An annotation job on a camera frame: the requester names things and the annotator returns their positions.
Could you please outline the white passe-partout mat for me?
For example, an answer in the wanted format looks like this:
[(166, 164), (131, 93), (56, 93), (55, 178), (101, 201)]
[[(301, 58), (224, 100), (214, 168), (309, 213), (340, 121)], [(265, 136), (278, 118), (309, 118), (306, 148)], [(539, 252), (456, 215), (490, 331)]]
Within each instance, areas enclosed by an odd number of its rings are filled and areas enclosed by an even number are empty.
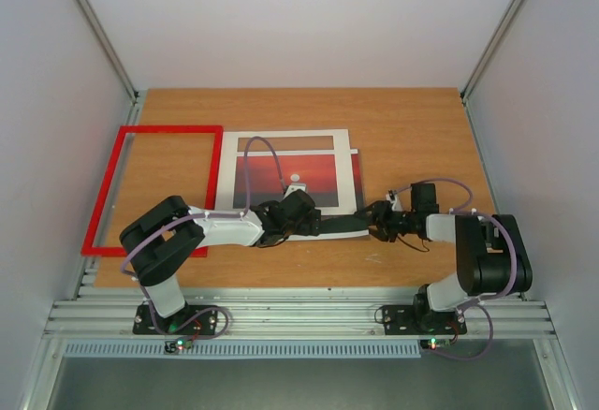
[(253, 205), (280, 200), (298, 183), (325, 216), (352, 213), (356, 154), (346, 129), (226, 132), (215, 207), (241, 210), (247, 192)]

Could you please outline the sunset photo with white mat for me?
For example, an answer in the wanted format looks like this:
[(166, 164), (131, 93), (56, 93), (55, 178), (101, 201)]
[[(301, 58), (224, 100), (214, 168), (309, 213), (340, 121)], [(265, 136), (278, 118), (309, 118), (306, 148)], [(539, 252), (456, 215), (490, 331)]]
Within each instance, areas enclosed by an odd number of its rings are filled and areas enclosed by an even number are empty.
[[(338, 180), (346, 176), (337, 168), (332, 150), (283, 151), (240, 154), (236, 161), (231, 204), (246, 205), (261, 222), (264, 234), (257, 244), (274, 246), (287, 240), (336, 240), (368, 234), (365, 221), (353, 216), (363, 202), (361, 190), (353, 183), (355, 197), (348, 206), (341, 203), (348, 190)], [(291, 183), (305, 183), (307, 190), (284, 197)], [(321, 211), (321, 232), (316, 237), (293, 234), (296, 223), (311, 209)]]

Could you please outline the red picture frame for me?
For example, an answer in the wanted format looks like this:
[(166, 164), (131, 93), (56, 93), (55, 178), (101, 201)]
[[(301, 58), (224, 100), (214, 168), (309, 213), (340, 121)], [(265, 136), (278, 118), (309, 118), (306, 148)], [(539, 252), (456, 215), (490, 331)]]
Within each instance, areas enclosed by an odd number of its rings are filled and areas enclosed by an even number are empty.
[(122, 125), (117, 133), (110, 153), (102, 183), (100, 185), (93, 213), (90, 217), (80, 253), (88, 257), (124, 257), (123, 247), (95, 246), (95, 236), (104, 212), (105, 204), (111, 189), (112, 180), (118, 167), (121, 151), (125, 139), (129, 135), (137, 134), (212, 134), (212, 154), (205, 193), (204, 207), (213, 209), (216, 201), (218, 173), (224, 138), (224, 128), (221, 125), (198, 125), (198, 124), (139, 124)]

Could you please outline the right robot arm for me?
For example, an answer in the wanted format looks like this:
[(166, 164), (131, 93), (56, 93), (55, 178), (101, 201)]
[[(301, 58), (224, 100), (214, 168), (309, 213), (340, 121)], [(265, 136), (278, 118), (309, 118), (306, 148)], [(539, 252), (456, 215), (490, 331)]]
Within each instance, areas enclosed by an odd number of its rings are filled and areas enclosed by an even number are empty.
[[(462, 187), (467, 200), (446, 213), (437, 202), (437, 183)], [(454, 179), (434, 178), (412, 183), (411, 208), (401, 211), (399, 193), (356, 211), (353, 216), (381, 242), (415, 235), (423, 242), (446, 242), (455, 247), (455, 271), (435, 283), (421, 286), (407, 307), (385, 306), (386, 332), (407, 329), (416, 334), (462, 333), (460, 317), (466, 310), (532, 287), (533, 269), (516, 218), (471, 209), (472, 190)]]

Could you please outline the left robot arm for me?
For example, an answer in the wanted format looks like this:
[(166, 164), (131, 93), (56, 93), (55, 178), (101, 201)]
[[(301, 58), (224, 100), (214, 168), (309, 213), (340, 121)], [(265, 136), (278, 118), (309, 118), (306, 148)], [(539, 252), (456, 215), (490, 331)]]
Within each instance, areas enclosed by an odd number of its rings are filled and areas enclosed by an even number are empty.
[(180, 333), (195, 317), (177, 271), (196, 249), (221, 245), (270, 248), (295, 235), (317, 236), (320, 227), (321, 212), (301, 189), (280, 201), (248, 203), (240, 211), (201, 210), (172, 196), (122, 231), (126, 257), (121, 273), (139, 283), (153, 329), (161, 335)]

